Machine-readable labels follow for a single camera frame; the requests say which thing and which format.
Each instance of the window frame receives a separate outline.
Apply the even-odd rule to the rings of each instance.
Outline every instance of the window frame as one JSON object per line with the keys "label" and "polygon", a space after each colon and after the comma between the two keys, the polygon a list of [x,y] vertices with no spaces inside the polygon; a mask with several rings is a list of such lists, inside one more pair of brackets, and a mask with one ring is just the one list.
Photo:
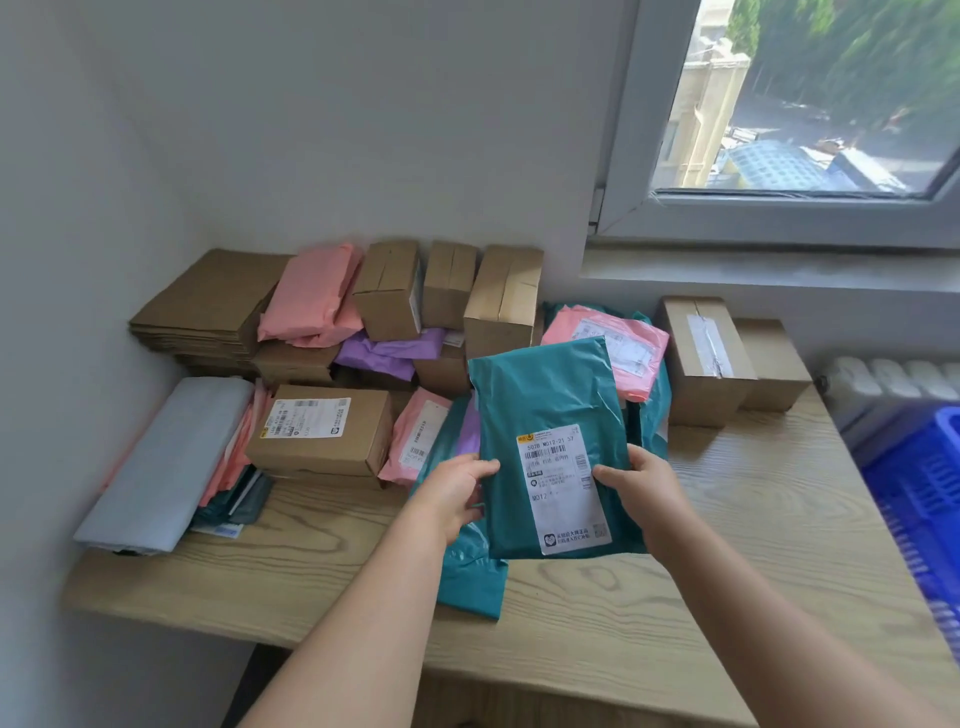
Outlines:
{"label": "window frame", "polygon": [[651,190],[699,8],[700,0],[639,0],[596,237],[960,249],[960,155],[932,195]]}

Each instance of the package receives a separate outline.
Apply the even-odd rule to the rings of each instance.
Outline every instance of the package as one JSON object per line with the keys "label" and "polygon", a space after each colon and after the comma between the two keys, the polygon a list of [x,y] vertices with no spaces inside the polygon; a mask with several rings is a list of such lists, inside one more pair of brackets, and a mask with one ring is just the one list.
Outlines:
{"label": "package", "polygon": [[726,305],[713,298],[664,298],[655,323],[670,334],[670,424],[726,425],[756,384]]}
{"label": "package", "polygon": [[423,279],[424,326],[464,330],[477,253],[472,245],[434,242]]}
{"label": "package", "polygon": [[420,336],[423,269],[416,240],[373,243],[353,286],[353,301],[371,341]]}
{"label": "package", "polygon": [[207,251],[130,320],[130,332],[192,372],[255,373],[260,314],[289,255]]}
{"label": "package", "polygon": [[190,524],[253,397],[239,377],[182,379],[86,515],[74,540],[169,553]]}
{"label": "package", "polygon": [[414,484],[449,409],[450,400],[422,387],[414,392],[394,423],[394,438],[387,464],[380,471],[381,480],[406,488]]}
{"label": "package", "polygon": [[363,320],[360,318],[360,311],[357,310],[356,301],[353,300],[353,286],[359,275],[360,268],[357,267],[353,281],[350,282],[347,293],[344,294],[344,299],[340,303],[340,310],[333,319],[333,326],[316,336],[300,336],[290,339],[287,343],[304,349],[328,349],[347,341],[350,336],[362,330]]}
{"label": "package", "polygon": [[741,409],[786,412],[813,382],[786,329],[776,319],[735,319],[733,323],[756,373]]}
{"label": "package", "polygon": [[[590,303],[571,303],[570,305],[583,305],[615,316],[618,319],[626,318],[619,311],[606,306]],[[544,320],[548,326],[553,323],[557,313],[564,306],[564,303],[545,303],[543,305]],[[635,321],[642,321],[644,324],[651,324],[650,319],[639,311],[634,311],[631,318]],[[621,402],[620,409],[623,410],[624,423],[627,426],[627,442],[648,449],[665,460],[668,437],[667,415],[670,412],[670,401],[670,378],[666,372],[666,363],[662,361],[660,372],[654,380],[654,386],[647,401],[640,404],[625,400]]]}
{"label": "package", "polygon": [[543,335],[543,344],[603,336],[613,366],[616,391],[627,401],[646,401],[670,337],[633,319],[621,319],[586,306],[564,306]]}
{"label": "package", "polygon": [[464,312],[467,359],[529,347],[543,251],[491,245]]}
{"label": "package", "polygon": [[446,338],[445,328],[425,328],[410,341],[377,341],[370,351],[397,359],[436,359]]}
{"label": "package", "polygon": [[[426,464],[420,471],[414,490],[439,463],[462,452],[476,452],[471,443],[476,427],[466,422],[467,412],[466,397],[461,397],[450,405],[450,412],[440,428]],[[460,529],[456,541],[444,552],[437,602],[482,617],[500,619],[506,587],[507,562],[490,556],[487,520],[468,523]]]}
{"label": "package", "polygon": [[365,331],[355,333],[340,346],[334,362],[345,367],[369,370],[410,381],[414,378],[414,365],[410,359],[374,353],[373,342]]}
{"label": "package", "polygon": [[317,245],[291,258],[260,319],[257,338],[289,340],[333,328],[362,259],[363,251],[349,242]]}
{"label": "package", "polygon": [[420,386],[438,395],[455,399],[469,394],[467,357],[462,331],[449,331],[436,359],[414,359]]}
{"label": "package", "polygon": [[471,359],[490,554],[502,559],[645,553],[643,536],[594,465],[630,467],[604,339]]}
{"label": "package", "polygon": [[283,384],[247,456],[264,473],[379,488],[393,430],[390,398],[371,389]]}
{"label": "package", "polygon": [[267,341],[253,358],[253,366],[271,388],[278,384],[330,386],[330,367],[340,345],[326,349],[303,349],[282,341]]}

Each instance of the green foliage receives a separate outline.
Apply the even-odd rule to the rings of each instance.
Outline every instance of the green foliage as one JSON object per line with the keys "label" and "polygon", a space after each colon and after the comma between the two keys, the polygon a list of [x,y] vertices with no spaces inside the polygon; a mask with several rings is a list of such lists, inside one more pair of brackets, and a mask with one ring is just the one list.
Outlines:
{"label": "green foliage", "polygon": [[736,0],[730,23],[727,25],[727,37],[733,43],[735,53],[746,53],[751,58],[760,42],[760,0]]}
{"label": "green foliage", "polygon": [[957,127],[960,0],[738,0],[731,40],[746,49],[754,32],[760,93],[822,107],[860,131],[895,116]]}

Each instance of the building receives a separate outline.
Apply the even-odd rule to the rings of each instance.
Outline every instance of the building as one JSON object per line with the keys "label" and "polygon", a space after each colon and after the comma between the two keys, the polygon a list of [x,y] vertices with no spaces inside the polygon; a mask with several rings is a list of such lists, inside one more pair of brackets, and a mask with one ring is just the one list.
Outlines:
{"label": "building", "polygon": [[704,0],[670,111],[655,189],[705,187],[751,59],[723,37],[733,0]]}
{"label": "building", "polygon": [[830,174],[800,147],[762,139],[724,150],[711,188],[765,189],[798,192],[855,192],[844,175]]}

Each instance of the window sill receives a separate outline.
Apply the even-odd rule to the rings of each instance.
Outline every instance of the window sill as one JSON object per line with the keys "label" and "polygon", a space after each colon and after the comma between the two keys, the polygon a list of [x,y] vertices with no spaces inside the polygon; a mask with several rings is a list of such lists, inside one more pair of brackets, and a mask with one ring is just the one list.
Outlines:
{"label": "window sill", "polygon": [[723,250],[588,242],[581,279],[960,292],[960,255]]}

